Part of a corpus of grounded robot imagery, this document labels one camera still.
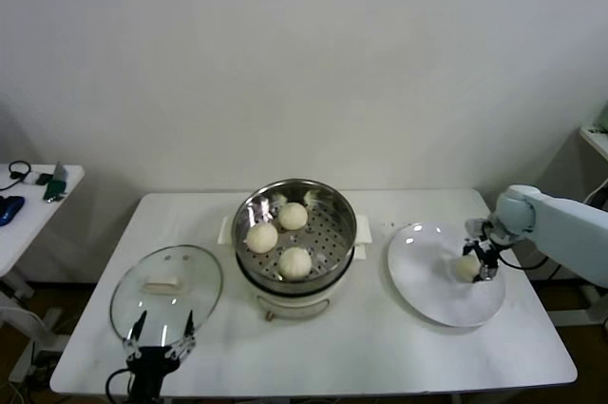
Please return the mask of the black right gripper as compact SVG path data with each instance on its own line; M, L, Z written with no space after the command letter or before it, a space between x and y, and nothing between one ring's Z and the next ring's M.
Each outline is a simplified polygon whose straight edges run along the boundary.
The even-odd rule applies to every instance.
M492 281L499 268L499 255L501 249L486 236L467 240L463 247L463 256L473 253L480 262L477 281Z

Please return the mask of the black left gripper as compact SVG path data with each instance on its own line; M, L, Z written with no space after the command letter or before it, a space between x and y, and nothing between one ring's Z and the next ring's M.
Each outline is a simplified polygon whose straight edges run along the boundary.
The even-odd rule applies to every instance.
M177 371L181 360L185 360L196 347L193 311L190 311L183 337L172 348L157 346L140 349L139 339L146 317L147 311L144 310L123 340L126 366L133 375L133 382L128 391L129 403L161 403L161 389L165 377Z

